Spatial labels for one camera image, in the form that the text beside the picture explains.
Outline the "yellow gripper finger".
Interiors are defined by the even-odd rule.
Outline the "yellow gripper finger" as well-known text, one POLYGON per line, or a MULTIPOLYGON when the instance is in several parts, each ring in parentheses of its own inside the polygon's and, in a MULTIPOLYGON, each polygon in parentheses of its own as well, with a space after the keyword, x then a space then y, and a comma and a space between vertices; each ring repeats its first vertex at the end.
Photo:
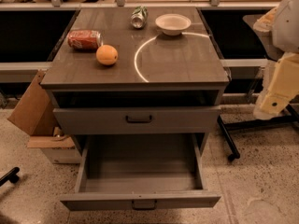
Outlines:
POLYGON ((298 94, 299 54, 285 52, 276 63, 270 63, 264 69, 263 90, 253 116, 261 120, 275 118, 298 94))

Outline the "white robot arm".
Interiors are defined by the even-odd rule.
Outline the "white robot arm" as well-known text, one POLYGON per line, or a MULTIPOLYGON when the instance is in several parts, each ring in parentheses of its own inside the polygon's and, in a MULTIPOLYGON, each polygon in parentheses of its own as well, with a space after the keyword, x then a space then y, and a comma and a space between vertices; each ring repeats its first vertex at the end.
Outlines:
POLYGON ((253 115, 256 119, 271 119, 299 94, 299 0, 282 0, 258 19, 253 29, 270 32, 273 45, 284 54, 273 66, 264 70, 263 90, 253 115))

